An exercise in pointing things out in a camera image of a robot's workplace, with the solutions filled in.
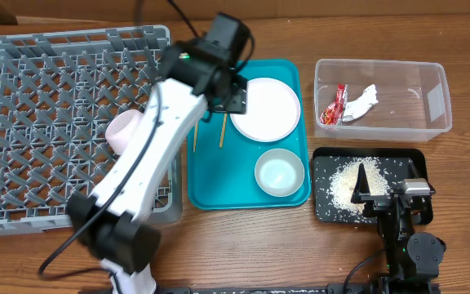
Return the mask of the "red sauce packet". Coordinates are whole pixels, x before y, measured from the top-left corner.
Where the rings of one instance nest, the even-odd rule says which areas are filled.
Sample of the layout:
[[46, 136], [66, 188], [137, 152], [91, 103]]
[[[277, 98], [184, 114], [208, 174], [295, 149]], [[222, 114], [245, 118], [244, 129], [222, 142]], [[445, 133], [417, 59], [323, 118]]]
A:
[[345, 106], [348, 98], [348, 86], [339, 84], [335, 100], [328, 105], [320, 116], [323, 125], [339, 125], [342, 123]]

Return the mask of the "wooden chopstick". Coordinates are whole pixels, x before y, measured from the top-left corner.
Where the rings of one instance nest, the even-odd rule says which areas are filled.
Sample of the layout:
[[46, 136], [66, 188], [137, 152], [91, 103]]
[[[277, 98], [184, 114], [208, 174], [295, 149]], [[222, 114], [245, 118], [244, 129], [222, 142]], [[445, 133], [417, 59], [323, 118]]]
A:
[[221, 133], [220, 133], [220, 138], [219, 138], [219, 148], [222, 149], [224, 146], [224, 137], [225, 137], [225, 130], [226, 130], [226, 124], [228, 120], [228, 114], [225, 113], [223, 116], [223, 123], [221, 127]]
[[194, 153], [196, 152], [196, 149], [197, 149], [198, 128], [199, 128], [199, 123], [197, 122], [195, 124], [194, 133], [193, 133], [193, 152]]

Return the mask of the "white napkin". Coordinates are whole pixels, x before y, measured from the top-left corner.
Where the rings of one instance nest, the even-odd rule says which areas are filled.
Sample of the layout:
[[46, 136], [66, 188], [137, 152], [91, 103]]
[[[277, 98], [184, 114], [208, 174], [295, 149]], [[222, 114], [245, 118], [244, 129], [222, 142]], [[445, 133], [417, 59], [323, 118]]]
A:
[[371, 84], [362, 92], [361, 96], [346, 103], [341, 120], [343, 123], [347, 123], [359, 119], [378, 103], [376, 86]]

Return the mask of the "pink shallow bowl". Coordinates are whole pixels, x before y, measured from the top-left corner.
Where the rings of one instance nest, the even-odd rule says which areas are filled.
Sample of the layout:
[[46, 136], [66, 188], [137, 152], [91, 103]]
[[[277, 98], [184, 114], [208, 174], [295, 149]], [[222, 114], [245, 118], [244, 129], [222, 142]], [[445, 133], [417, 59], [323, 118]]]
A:
[[143, 116], [139, 110], [129, 109], [110, 122], [104, 135], [115, 154], [123, 154]]

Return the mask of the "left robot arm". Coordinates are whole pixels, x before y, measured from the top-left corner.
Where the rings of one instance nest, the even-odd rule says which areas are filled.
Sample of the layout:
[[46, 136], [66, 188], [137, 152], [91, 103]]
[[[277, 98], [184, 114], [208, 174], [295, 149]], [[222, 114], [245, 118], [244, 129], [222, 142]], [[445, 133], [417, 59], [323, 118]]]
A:
[[159, 184], [189, 131], [213, 113], [246, 112], [240, 56], [255, 40], [240, 20], [219, 13], [209, 31], [162, 54], [144, 116], [126, 150], [87, 196], [73, 195], [66, 212], [73, 238], [100, 260], [114, 293], [154, 293], [150, 273], [161, 235], [148, 223]]

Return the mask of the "grey bowl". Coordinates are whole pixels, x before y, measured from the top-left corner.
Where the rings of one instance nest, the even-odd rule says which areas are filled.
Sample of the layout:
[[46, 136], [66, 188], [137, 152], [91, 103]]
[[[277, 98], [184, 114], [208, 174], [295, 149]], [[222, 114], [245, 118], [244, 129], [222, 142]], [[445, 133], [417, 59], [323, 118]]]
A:
[[300, 158], [287, 149], [270, 149], [255, 164], [257, 185], [273, 197], [284, 198], [304, 183], [305, 168]]

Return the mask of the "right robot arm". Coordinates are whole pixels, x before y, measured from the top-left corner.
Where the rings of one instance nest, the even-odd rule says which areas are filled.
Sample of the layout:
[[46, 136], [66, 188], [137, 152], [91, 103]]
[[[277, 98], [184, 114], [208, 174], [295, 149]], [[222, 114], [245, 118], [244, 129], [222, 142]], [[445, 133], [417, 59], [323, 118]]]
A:
[[417, 233], [413, 225], [415, 211], [431, 202], [435, 189], [423, 178], [413, 163], [408, 166], [410, 178], [402, 181], [402, 188], [387, 195], [370, 193], [366, 170], [358, 168], [357, 183], [351, 202], [363, 204], [362, 215], [377, 219], [377, 231], [384, 248], [355, 266], [344, 280], [342, 292], [349, 293], [351, 277], [369, 261], [386, 255], [388, 272], [380, 274], [366, 286], [353, 293], [438, 293], [432, 280], [439, 275], [446, 244], [440, 238], [425, 232]]

